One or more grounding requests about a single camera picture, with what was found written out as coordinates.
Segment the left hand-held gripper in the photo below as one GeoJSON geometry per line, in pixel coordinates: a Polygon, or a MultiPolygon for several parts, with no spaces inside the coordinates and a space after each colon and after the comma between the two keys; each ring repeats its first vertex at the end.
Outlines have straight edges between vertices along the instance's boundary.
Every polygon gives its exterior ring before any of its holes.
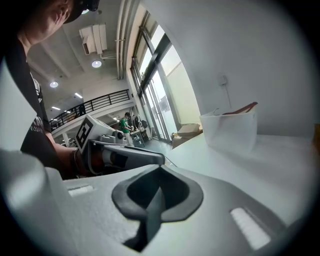
{"type": "Polygon", "coordinates": [[[108,175],[126,166],[164,165],[162,153],[124,146],[124,133],[87,114],[75,135],[75,163],[88,175],[108,175]]]}

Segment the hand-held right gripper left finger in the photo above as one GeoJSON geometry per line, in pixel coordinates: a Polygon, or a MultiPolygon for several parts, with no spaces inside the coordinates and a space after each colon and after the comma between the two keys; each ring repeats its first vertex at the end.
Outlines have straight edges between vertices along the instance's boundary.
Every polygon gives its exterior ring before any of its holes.
{"type": "Polygon", "coordinates": [[[143,256],[125,241],[136,236],[139,221],[124,217],[112,201],[112,190],[123,180],[152,168],[147,165],[117,174],[62,180],[45,168],[42,193],[48,217],[42,249],[50,256],[143,256]]]}

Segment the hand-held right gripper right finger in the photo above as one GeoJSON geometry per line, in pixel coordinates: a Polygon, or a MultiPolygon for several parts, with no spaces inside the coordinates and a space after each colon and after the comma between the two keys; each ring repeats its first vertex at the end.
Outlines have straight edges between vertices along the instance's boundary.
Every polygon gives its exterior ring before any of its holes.
{"type": "Polygon", "coordinates": [[[247,256],[285,229],[234,185],[179,168],[140,173],[136,203],[145,211],[138,249],[147,256],[247,256]]]}

